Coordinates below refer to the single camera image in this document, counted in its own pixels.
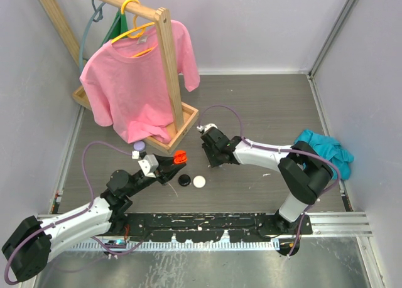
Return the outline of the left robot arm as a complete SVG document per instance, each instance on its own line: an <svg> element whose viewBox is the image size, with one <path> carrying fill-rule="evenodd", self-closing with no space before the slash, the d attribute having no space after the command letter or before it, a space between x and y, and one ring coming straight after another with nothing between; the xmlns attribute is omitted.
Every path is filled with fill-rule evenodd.
<svg viewBox="0 0 402 288"><path fill-rule="evenodd" d="M1 249L7 260L6 283L33 278L47 263L86 238L107 232L120 235L126 227L125 212L133 203L130 198L155 182L169 183L187 160L146 154L138 164L140 169L134 174L114 171L106 190L86 205L43 220L25 218Z"/></svg>

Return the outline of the black earbud case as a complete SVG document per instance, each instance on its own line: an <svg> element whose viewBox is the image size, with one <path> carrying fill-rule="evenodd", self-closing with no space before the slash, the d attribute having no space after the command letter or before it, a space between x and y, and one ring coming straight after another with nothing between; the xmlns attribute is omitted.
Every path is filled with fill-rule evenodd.
<svg viewBox="0 0 402 288"><path fill-rule="evenodd" d="M187 174L182 174L178 177L178 184L180 186L188 186L192 183L192 179Z"/></svg>

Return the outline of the white earbud case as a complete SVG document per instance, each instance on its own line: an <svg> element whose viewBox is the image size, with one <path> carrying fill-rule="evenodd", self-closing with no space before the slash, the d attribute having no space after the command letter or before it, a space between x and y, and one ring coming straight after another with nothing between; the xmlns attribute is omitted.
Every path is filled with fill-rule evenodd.
<svg viewBox="0 0 402 288"><path fill-rule="evenodd" d="M206 185L206 179L201 175L195 176L193 178L193 185L196 188L203 188Z"/></svg>

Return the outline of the purple earbud case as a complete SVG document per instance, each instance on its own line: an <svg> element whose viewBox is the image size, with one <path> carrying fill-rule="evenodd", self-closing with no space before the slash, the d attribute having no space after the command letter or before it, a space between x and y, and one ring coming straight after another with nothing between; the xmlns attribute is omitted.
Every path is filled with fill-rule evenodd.
<svg viewBox="0 0 402 288"><path fill-rule="evenodd" d="M145 150L146 144L144 141L136 141L133 143L133 149L138 152Z"/></svg>

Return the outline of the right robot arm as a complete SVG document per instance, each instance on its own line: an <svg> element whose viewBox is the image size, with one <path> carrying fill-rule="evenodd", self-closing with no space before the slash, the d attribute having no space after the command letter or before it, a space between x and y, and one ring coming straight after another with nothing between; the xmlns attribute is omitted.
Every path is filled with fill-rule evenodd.
<svg viewBox="0 0 402 288"><path fill-rule="evenodd" d="M279 172L290 193L274 215L279 232L291 233L301 214L315 204L334 175L328 162L299 141L292 146L274 146L240 136L229 139L216 125L199 125L202 148L211 167L222 164L253 165Z"/></svg>

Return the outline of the red earbud case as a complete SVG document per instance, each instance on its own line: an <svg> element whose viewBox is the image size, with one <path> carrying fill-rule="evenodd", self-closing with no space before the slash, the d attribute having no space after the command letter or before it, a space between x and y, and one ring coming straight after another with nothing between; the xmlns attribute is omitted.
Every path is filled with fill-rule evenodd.
<svg viewBox="0 0 402 288"><path fill-rule="evenodd" d="M188 161L188 156L186 151L178 150L173 155L173 163L175 165L185 164Z"/></svg>

